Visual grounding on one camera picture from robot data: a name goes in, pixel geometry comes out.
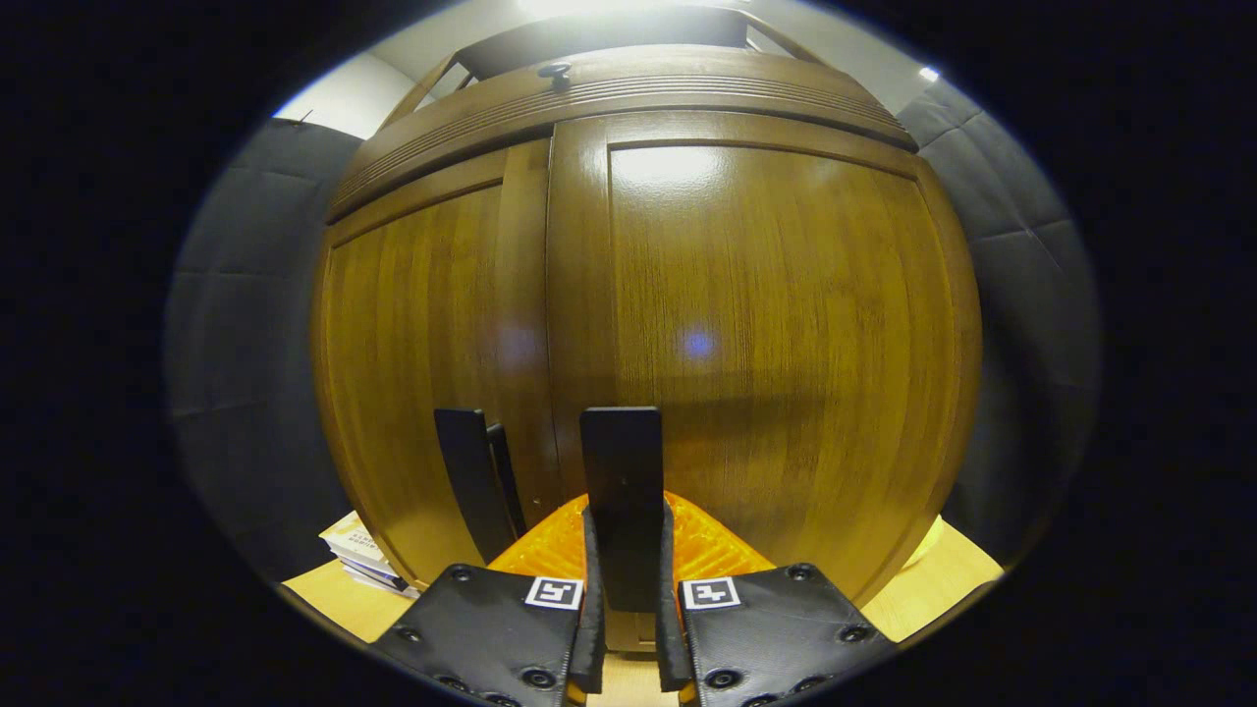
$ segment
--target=bolt hole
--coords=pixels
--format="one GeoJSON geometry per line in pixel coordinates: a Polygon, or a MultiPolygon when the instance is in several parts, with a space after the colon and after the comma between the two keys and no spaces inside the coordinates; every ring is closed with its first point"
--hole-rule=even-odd
{"type": "Polygon", "coordinates": [[[713,671],[704,682],[711,689],[724,689],[742,682],[742,673],[738,671],[713,671]]]}
{"type": "Polygon", "coordinates": [[[441,677],[436,678],[436,682],[444,684],[445,687],[453,687],[454,689],[456,689],[459,692],[468,692],[466,683],[464,683],[459,678],[451,678],[449,676],[441,676],[441,677]]]}
{"type": "Polygon", "coordinates": [[[816,567],[808,565],[807,562],[799,562],[798,565],[791,565],[788,574],[789,579],[794,581],[807,581],[816,575],[816,567]]]}
{"type": "Polygon", "coordinates": [[[796,684],[791,689],[791,692],[803,692],[804,689],[812,689],[813,687],[816,687],[816,686],[821,684],[822,682],[825,682],[825,679],[826,678],[822,677],[822,676],[816,676],[816,677],[806,678],[806,679],[801,681],[798,684],[796,684]]]}
{"type": "Polygon", "coordinates": [[[554,676],[546,671],[532,669],[524,671],[524,682],[541,689],[554,687],[554,676]]]}
{"type": "Polygon", "coordinates": [[[838,640],[842,643],[860,643],[861,640],[869,638],[870,632],[865,626],[847,626],[838,632],[838,640]]]}
{"type": "Polygon", "coordinates": [[[397,635],[411,643],[420,643],[424,640],[424,637],[419,635],[419,632],[410,626],[397,626],[397,635]]]}

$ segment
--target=wooden cabinet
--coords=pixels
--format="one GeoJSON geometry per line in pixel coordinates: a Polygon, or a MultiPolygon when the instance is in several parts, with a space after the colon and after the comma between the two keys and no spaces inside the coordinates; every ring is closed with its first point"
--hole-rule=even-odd
{"type": "Polygon", "coordinates": [[[562,501],[546,361],[548,156],[541,140],[476,157],[328,231],[313,327],[324,428],[349,498],[411,580],[481,562],[435,408],[483,408],[509,430],[529,525],[562,501]]]}
{"type": "Polygon", "coordinates": [[[977,292],[933,172],[826,67],[566,60],[562,91],[535,67],[497,75],[351,166],[313,346],[354,506],[424,586],[490,560],[434,408],[504,424],[532,525],[585,489],[581,410],[657,405],[669,491],[867,601],[940,511],[973,418],[977,292]]]}
{"type": "Polygon", "coordinates": [[[954,481],[978,361],[964,242],[924,162],[782,118],[554,131],[547,311],[568,496],[585,408],[657,405],[665,487],[857,603],[954,481]]]}

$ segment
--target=cabinet door panel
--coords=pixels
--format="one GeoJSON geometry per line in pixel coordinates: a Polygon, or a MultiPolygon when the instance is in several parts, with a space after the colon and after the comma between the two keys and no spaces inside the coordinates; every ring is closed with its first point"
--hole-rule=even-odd
{"type": "Polygon", "coordinates": [[[316,304],[321,403],[342,482],[390,562],[425,586],[480,564],[436,408],[507,430],[529,525],[561,501],[544,312],[549,141],[407,185],[333,226],[316,304]]]}
{"type": "Polygon", "coordinates": [[[556,131],[551,370],[567,493],[578,414],[657,405],[665,486],[857,603],[941,508],[980,359],[963,237],[929,167],[763,116],[556,131]]]}

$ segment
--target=stack of books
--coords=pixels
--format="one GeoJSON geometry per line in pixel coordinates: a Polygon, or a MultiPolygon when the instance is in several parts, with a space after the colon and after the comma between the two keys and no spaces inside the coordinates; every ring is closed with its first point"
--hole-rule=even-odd
{"type": "Polygon", "coordinates": [[[419,598],[419,590],[410,586],[388,566],[388,560],[371,538],[357,511],[341,518],[318,536],[341,559],[341,569],[354,581],[402,596],[419,598]]]}

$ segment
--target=cabinet knob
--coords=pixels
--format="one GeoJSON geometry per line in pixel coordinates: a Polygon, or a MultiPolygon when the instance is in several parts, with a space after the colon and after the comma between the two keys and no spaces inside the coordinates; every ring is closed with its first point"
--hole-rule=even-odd
{"type": "Polygon", "coordinates": [[[567,62],[554,62],[552,64],[546,64],[544,67],[537,69],[537,75],[542,78],[549,78],[554,81],[554,88],[564,88],[572,79],[567,77],[567,70],[572,68],[572,64],[567,62]]]}

